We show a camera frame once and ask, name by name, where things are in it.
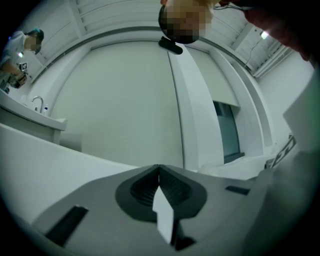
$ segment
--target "dark hair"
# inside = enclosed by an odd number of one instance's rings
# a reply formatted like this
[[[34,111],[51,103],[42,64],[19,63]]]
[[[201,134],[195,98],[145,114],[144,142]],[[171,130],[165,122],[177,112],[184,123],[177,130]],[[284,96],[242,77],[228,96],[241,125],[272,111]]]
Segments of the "dark hair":
[[[183,34],[183,30],[174,29],[173,25],[168,25],[165,13],[165,6],[163,5],[158,17],[159,26],[162,32],[171,40],[180,44],[192,44],[199,39],[198,35]]]
[[[35,54],[38,54],[41,50],[41,44],[45,38],[45,33],[41,29],[36,27],[34,30],[31,30],[29,33],[25,33],[25,35],[35,38],[36,45],[37,45]]]

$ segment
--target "white ceiling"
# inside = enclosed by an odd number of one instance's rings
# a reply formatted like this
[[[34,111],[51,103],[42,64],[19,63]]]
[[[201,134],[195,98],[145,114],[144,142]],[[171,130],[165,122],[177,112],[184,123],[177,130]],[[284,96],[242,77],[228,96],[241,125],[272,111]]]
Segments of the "white ceiling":
[[[43,0],[19,27],[24,32],[35,27],[44,31],[40,53],[24,57],[29,75],[38,76],[57,56],[101,33],[129,27],[154,30],[160,7],[160,0]],[[261,40],[260,32],[240,10],[229,8],[214,11],[204,38],[244,63],[249,60],[248,67],[256,71],[281,46],[270,36]]]

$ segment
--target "countertop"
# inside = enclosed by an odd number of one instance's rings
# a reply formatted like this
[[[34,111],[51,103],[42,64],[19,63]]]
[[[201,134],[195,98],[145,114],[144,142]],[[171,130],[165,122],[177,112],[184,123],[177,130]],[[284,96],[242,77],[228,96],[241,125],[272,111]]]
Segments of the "countertop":
[[[10,98],[2,90],[0,90],[0,107],[31,122],[54,130],[65,131],[67,128],[67,119],[56,120],[48,116],[44,116]]]

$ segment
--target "faucet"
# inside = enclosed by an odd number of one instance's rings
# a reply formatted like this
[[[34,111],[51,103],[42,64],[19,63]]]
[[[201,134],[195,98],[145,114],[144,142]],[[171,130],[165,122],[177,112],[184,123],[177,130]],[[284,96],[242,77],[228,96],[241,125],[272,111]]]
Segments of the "faucet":
[[[41,108],[40,108],[40,113],[42,113],[42,110],[44,110],[44,99],[41,98],[40,96],[35,96],[31,102],[34,102],[35,99],[40,99],[41,100]]]

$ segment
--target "person in white coat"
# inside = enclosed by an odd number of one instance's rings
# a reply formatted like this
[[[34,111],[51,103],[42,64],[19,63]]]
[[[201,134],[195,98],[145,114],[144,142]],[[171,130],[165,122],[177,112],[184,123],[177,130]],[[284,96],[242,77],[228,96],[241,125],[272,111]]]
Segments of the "person in white coat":
[[[23,51],[34,51],[37,54],[41,50],[44,32],[35,28],[29,33],[16,31],[9,38],[4,47],[0,60],[0,84],[6,84],[11,76],[18,81],[18,88],[26,82],[26,74],[16,65]]]

